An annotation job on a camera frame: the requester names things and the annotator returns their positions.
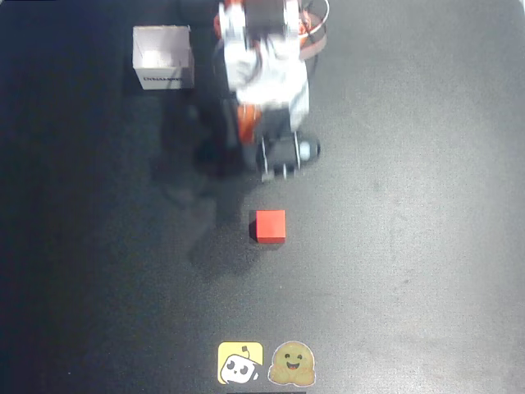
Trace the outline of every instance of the cable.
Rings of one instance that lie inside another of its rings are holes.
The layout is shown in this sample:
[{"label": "cable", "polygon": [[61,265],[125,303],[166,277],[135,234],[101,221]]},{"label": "cable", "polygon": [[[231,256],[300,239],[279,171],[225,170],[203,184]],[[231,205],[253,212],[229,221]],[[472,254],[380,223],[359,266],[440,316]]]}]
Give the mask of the cable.
[{"label": "cable", "polygon": [[[301,6],[299,6],[299,9],[301,11],[303,11],[304,9],[309,10],[309,8],[312,6],[313,4],[313,0],[307,5],[306,8],[303,8]],[[326,23],[326,21],[328,20],[328,16],[330,15],[330,3],[328,2],[328,0],[325,0],[325,4],[326,4],[326,13],[325,13],[325,16],[322,18],[321,20],[321,23],[319,25],[317,25],[316,27],[314,27],[311,31],[310,31],[310,34],[316,34]],[[308,37],[308,33],[306,34],[301,34],[299,36],[300,39],[305,39]]]}]

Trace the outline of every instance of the white box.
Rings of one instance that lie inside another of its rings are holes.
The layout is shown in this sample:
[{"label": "white box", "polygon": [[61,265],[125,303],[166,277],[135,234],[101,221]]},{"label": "white box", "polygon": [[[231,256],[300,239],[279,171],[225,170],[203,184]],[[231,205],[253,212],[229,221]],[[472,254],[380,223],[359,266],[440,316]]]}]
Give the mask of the white box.
[{"label": "white box", "polygon": [[144,90],[192,89],[194,56],[189,27],[134,27],[133,68]]}]

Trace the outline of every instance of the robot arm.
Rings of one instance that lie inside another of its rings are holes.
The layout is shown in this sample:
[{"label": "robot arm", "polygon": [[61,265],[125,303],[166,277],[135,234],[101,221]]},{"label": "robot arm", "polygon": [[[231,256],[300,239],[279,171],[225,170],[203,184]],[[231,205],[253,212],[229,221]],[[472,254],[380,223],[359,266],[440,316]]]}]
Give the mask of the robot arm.
[{"label": "robot arm", "polygon": [[298,171],[320,150],[317,139],[299,135],[309,112],[301,53],[312,18],[301,10],[300,0],[225,0],[214,27],[236,96],[240,142],[258,147],[263,177],[275,170],[283,176]]}]

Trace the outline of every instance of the emoji sticker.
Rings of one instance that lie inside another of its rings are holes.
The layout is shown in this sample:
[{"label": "emoji sticker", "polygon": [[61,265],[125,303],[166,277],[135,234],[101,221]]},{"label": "emoji sticker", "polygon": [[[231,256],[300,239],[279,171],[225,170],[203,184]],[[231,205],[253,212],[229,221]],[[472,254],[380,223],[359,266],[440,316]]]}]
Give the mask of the emoji sticker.
[{"label": "emoji sticker", "polygon": [[223,342],[219,346],[217,379],[220,384],[257,380],[263,365],[263,346],[257,342]]},{"label": "emoji sticker", "polygon": [[270,382],[285,386],[312,386],[315,383],[315,360],[308,346],[301,342],[283,343],[273,354],[268,370]]}]

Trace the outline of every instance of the yellow sticker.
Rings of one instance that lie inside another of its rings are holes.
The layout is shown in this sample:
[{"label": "yellow sticker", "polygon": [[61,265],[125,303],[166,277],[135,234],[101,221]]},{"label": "yellow sticker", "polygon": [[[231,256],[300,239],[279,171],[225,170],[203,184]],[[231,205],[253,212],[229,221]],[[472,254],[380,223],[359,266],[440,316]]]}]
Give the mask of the yellow sticker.
[{"label": "yellow sticker", "polygon": [[219,345],[217,379],[220,384],[245,384],[259,377],[263,346],[257,342],[223,342]]},{"label": "yellow sticker", "polygon": [[312,386],[316,376],[315,359],[310,348],[298,341],[283,343],[273,354],[268,379],[281,386]]}]

